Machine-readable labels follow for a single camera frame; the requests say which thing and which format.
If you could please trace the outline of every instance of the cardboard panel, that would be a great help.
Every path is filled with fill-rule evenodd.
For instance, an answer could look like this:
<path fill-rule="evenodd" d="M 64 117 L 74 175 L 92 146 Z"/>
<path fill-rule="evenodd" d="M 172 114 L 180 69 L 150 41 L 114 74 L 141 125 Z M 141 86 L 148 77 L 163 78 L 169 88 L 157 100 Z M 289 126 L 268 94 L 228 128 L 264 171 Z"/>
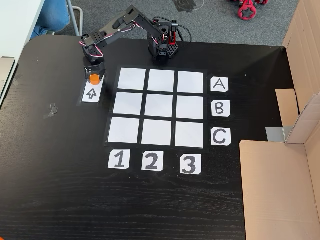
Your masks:
<path fill-rule="evenodd" d="M 320 208 L 320 122 L 306 142 L 305 149 L 308 157 L 316 205 Z"/>
<path fill-rule="evenodd" d="M 284 127 L 295 125 L 299 116 L 295 90 L 276 89 L 275 93 L 278 100 L 282 125 Z"/>
<path fill-rule="evenodd" d="M 304 144 L 307 142 L 320 121 L 320 93 L 314 95 L 296 121 L 287 144 Z"/>
<path fill-rule="evenodd" d="M 301 45 L 303 49 L 303 53 L 305 55 L 305 61 L 307 70 L 310 76 L 310 86 L 313 89 L 313 93 L 318 93 L 320 91 L 319 86 L 319 79 L 318 75 L 320 73 L 319 67 L 317 67 L 316 70 L 316 64 L 320 63 L 320 55 L 318 52 L 317 45 L 315 43 L 315 36 L 314 32 L 312 31 L 311 26 L 315 25 L 315 23 L 310 22 L 310 18 L 307 12 L 306 8 L 304 7 L 304 4 L 302 3 L 302 8 L 300 11 L 298 11 L 298 18 L 296 19 L 297 27 L 299 33 L 301 33 Z"/>
<path fill-rule="evenodd" d="M 319 9 L 319 1 L 301 0 L 283 41 L 300 110 L 320 91 Z"/>
<path fill-rule="evenodd" d="M 320 223 L 303 144 L 241 141 L 247 240 L 319 240 Z"/>

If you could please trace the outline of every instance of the wood grain surface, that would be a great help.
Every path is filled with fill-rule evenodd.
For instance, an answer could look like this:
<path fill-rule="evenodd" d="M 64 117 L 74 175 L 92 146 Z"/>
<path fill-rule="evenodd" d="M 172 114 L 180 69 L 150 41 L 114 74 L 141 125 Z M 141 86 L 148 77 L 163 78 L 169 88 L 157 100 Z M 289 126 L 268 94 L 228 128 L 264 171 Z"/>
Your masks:
<path fill-rule="evenodd" d="M 108 77 L 100 103 L 79 104 L 84 55 L 72 36 L 41 36 L 25 47 L 0 109 L 0 236 L 5 240 L 244 240 L 239 142 L 266 141 L 281 127 L 275 89 L 293 88 L 282 47 L 178 43 L 153 60 L 147 41 L 120 39 L 104 49 Z M 149 146 L 131 147 L 127 170 L 108 168 L 104 146 L 119 66 L 176 68 L 229 77 L 230 146 L 164 150 L 163 171 L 142 171 Z M 50 113 L 55 103 L 58 113 Z M 202 154 L 200 175 L 180 174 L 180 157 Z"/>

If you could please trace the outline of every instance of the orange block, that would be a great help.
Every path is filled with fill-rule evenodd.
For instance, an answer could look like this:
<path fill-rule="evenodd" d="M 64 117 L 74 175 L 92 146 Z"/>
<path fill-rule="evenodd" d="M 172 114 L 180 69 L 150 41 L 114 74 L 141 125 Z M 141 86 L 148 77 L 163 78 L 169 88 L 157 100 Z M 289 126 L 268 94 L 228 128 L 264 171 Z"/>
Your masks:
<path fill-rule="evenodd" d="M 89 80 L 92 85 L 98 85 L 100 83 L 100 79 L 99 79 L 98 74 L 91 74 L 89 77 Z"/>

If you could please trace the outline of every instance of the gray carpet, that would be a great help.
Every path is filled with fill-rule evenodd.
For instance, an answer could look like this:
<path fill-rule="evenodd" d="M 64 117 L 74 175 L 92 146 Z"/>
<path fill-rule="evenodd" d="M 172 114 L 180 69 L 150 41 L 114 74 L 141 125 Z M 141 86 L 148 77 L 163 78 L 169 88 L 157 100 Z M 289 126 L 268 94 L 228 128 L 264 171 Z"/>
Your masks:
<path fill-rule="evenodd" d="M 243 21 L 237 16 L 238 2 L 226 0 L 194 0 L 195 10 L 179 12 L 173 0 L 72 0 L 84 14 L 83 33 L 100 29 L 129 5 L 152 19 L 161 16 L 175 19 L 192 33 L 194 42 L 281 46 L 298 0 L 269 0 L 257 7 L 253 20 Z M 183 29 L 185 41 L 189 35 Z M 72 24 L 59 35 L 75 35 Z M 147 39 L 138 28 L 125 38 Z"/>

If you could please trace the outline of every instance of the person's leg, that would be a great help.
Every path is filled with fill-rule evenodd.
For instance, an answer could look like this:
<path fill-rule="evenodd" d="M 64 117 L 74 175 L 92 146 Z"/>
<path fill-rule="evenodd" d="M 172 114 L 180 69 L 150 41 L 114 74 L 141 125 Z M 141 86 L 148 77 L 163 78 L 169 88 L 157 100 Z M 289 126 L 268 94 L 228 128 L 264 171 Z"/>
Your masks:
<path fill-rule="evenodd" d="M 32 37 L 46 34 L 47 31 L 59 32 L 69 23 L 66 0 L 45 0 Z"/>

